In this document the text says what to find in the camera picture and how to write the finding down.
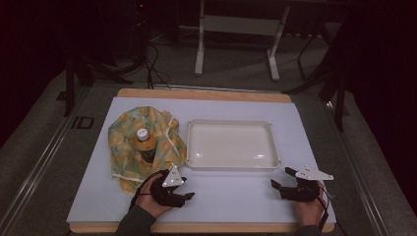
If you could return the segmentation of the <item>white plastic tray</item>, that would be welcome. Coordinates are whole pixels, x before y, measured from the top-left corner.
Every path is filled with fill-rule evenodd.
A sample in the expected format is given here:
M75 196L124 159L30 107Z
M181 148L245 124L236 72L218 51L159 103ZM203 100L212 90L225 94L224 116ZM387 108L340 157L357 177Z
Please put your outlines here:
M204 170L270 170L281 160L269 122L194 119L186 162Z

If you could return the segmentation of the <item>black metal stand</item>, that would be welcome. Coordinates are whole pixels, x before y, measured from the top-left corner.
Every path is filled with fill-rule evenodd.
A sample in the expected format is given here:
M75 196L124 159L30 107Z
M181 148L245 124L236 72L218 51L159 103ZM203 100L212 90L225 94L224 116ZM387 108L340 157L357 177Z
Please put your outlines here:
M319 99L321 101L325 101L328 105L331 105L331 99L334 95L336 95L336 102L334 107L334 122L336 127L340 132L343 132L342 126L342 115L343 115L343 104L344 104L344 96L345 96L345 80L343 78L338 79L336 77L337 72L331 72L329 69L326 69L323 65L324 60L320 63L320 65L308 76L305 77L301 56L310 43L318 36L321 36L324 41L331 45L332 41L336 36L336 32L332 32L328 29L323 29L321 32L313 34L311 38L308 40L306 45L303 47L302 51L299 53L297 57L297 65L299 72L302 76L302 79L305 81L304 84L298 86L296 88L284 90L283 94L296 94L303 90L309 89L321 82L324 82L324 86L322 87L321 91L319 92Z
M119 77L115 72L106 69L100 63L88 58L84 55L76 55L68 57L66 61L66 90L65 101L66 110L64 116L70 115L75 107L75 78L78 78L82 85L91 87L93 84L93 78L90 68L96 69L98 72L104 74L111 80L120 84L129 84L127 81Z

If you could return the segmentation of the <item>orange drink bottle white cap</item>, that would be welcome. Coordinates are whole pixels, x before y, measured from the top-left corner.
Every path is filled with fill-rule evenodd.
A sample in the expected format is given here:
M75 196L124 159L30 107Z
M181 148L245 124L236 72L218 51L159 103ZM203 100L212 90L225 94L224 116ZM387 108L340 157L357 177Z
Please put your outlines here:
M157 141L153 135L145 128L141 128L136 133L136 145L142 156L142 159L147 163L153 163L156 152Z

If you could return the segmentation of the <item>white metal stand frame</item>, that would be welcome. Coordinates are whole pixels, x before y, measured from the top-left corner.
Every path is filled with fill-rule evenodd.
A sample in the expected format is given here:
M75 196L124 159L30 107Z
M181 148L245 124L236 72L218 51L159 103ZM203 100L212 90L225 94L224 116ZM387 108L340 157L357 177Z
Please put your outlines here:
M273 81L278 81L280 79L280 75L278 73L275 54L277 52L278 44L280 43L291 7L289 5L284 6L279 20L266 20L207 15L205 12L205 5L206 1L200 0L199 44L195 64L195 75L200 76L203 73L205 58L205 32L230 32L268 35L274 37L273 45L267 50L267 58L271 79Z

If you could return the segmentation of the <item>person's right hand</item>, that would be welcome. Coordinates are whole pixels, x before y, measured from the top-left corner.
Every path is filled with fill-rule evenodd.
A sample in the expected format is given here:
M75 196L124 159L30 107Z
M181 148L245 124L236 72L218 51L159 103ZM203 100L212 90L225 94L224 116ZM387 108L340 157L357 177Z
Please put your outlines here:
M325 211L325 201L323 199L324 185L319 182L320 187L319 196L312 202L294 204L295 214L298 218L299 225L303 226L319 226L322 218L322 214Z

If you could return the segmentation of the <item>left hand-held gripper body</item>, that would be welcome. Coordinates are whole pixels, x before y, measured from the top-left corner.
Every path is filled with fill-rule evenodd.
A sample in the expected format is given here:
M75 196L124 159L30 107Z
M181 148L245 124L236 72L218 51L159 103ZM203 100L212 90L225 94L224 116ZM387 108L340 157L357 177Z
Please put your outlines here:
M171 164L169 169L160 171L161 177L153 182L150 193L153 199L161 206L182 207L185 204L180 195L174 191L182 185L181 175L175 164Z

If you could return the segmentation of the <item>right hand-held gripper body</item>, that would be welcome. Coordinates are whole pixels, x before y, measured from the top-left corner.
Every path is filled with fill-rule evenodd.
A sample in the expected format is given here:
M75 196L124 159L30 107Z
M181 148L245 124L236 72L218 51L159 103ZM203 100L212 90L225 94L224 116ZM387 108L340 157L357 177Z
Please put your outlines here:
M296 171L296 177L294 178L296 179L297 186L293 188L283 187L284 192L280 194L285 200L301 203L312 202L320 193L318 182L334 179L331 174L309 166L305 166Z

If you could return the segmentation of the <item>yellow green patterned cloth bag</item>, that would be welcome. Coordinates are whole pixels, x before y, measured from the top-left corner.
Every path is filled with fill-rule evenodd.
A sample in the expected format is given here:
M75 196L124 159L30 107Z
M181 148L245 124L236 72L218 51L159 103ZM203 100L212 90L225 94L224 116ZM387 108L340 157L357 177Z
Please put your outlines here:
M146 161L138 148L137 132L146 129L156 139L154 160ZM179 136L179 121L168 111L151 106L123 113L108 128L112 178L123 191L134 194L154 172L171 164L185 165L187 146Z

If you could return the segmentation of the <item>person's left hand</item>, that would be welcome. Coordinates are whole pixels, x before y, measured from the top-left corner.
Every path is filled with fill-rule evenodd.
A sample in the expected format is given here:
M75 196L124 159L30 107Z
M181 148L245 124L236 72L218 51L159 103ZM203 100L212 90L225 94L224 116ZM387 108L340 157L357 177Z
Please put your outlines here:
M158 218L165 214L166 212L172 210L171 206L161 206L159 203L157 203L151 193L150 193L150 187L153 184L153 182L161 177L160 174L153 176L150 178L146 183L143 185L143 187L140 190L139 196L136 200L136 204L147 211L149 214L151 214L153 217Z

